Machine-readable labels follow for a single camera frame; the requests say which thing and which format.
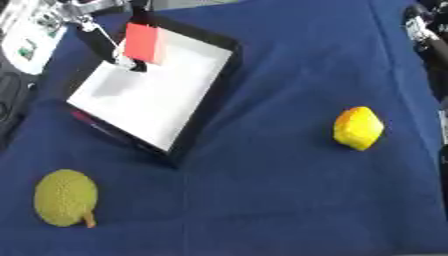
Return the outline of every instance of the jackfruit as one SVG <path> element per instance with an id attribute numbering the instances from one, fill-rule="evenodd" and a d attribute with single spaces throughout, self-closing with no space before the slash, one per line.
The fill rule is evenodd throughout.
<path id="1" fill-rule="evenodd" d="M 62 169 L 45 176 L 36 186 L 34 208 L 48 224 L 68 227 L 85 220 L 96 225 L 93 209 L 98 200 L 95 183 L 84 174 Z"/>

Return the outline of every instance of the dark blue tablecloth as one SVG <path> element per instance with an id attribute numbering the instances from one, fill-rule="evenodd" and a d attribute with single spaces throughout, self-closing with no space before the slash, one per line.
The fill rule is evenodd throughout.
<path id="1" fill-rule="evenodd" d="M 238 90 L 179 170 L 68 115 L 62 85 L 87 52 L 68 35 L 0 160 L 0 254 L 448 252 L 437 104 L 400 28 L 409 3 L 252 0 L 166 12 L 244 46 Z M 331 138 L 337 115 L 358 105 L 387 127 L 362 153 Z M 97 228 L 55 228 L 34 213 L 34 185 L 60 168 L 98 184 Z"/>

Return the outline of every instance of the box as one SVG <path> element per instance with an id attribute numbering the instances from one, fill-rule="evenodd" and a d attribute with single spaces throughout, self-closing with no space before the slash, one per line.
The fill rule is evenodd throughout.
<path id="1" fill-rule="evenodd" d="M 166 43 L 162 65 L 138 73 L 96 59 L 70 80 L 67 103 L 95 128 L 179 164 L 234 89 L 228 81 L 241 47 L 168 18 L 156 21 Z"/>

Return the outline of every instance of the yellow fruit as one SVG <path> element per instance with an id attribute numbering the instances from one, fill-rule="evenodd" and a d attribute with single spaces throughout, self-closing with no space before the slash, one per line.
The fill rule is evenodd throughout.
<path id="1" fill-rule="evenodd" d="M 370 148 L 381 136 L 383 123 L 368 107 L 344 111 L 334 124 L 334 139 L 359 151 Z"/>
<path id="2" fill-rule="evenodd" d="M 73 170 L 59 170 L 45 176 L 37 185 L 34 208 L 48 224 L 68 227 L 82 219 L 87 227 L 96 225 L 92 211 L 98 198 L 95 183 Z"/>

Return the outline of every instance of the white cardboard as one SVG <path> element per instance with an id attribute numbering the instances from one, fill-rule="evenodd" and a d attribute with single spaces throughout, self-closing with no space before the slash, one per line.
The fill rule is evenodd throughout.
<path id="1" fill-rule="evenodd" d="M 166 56 L 146 73 L 107 62 L 68 99 L 73 106 L 168 151 L 232 52 L 162 30 Z"/>

